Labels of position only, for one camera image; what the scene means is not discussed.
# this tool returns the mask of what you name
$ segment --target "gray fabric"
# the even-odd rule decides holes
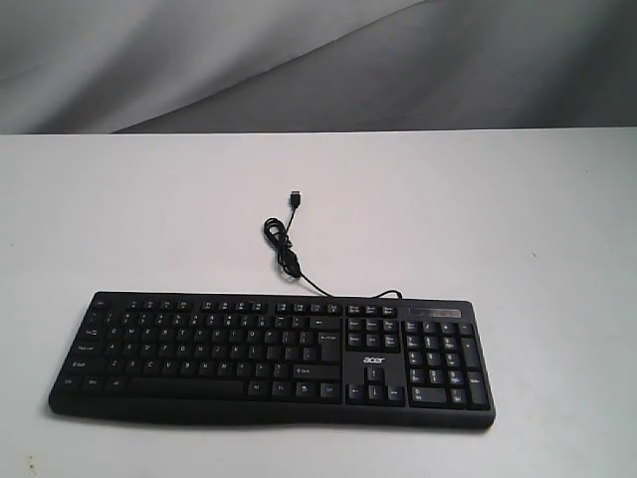
[[[110,132],[418,0],[0,0],[0,132]]]
[[[634,0],[419,4],[125,132],[637,124]]]

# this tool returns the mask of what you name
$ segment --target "keyboard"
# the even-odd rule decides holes
[[[496,416],[470,303],[347,297],[98,292],[49,404],[185,424]]]

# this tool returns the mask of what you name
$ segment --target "keyboard cable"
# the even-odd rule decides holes
[[[290,226],[292,225],[292,220],[295,218],[295,213],[297,212],[297,209],[299,209],[300,205],[301,194],[298,191],[292,191],[292,194],[290,194],[292,214],[288,221],[288,225],[285,226],[284,223],[276,217],[271,217],[264,223],[263,233],[266,236],[268,243],[276,251],[277,262],[286,274],[297,280],[304,279],[324,296],[334,297],[332,294],[326,292],[324,289],[315,284],[314,281],[303,273],[301,270],[301,264],[299,264],[299,257],[292,250],[292,242],[290,241]],[[395,294],[398,299],[402,299],[402,294],[395,289],[389,289],[385,292],[381,292],[380,294],[376,294],[375,296],[372,296],[371,299],[378,299],[389,294]]]

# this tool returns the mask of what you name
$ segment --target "acer logo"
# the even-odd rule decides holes
[[[365,357],[362,360],[363,363],[383,363],[384,361],[385,359],[380,357]]]

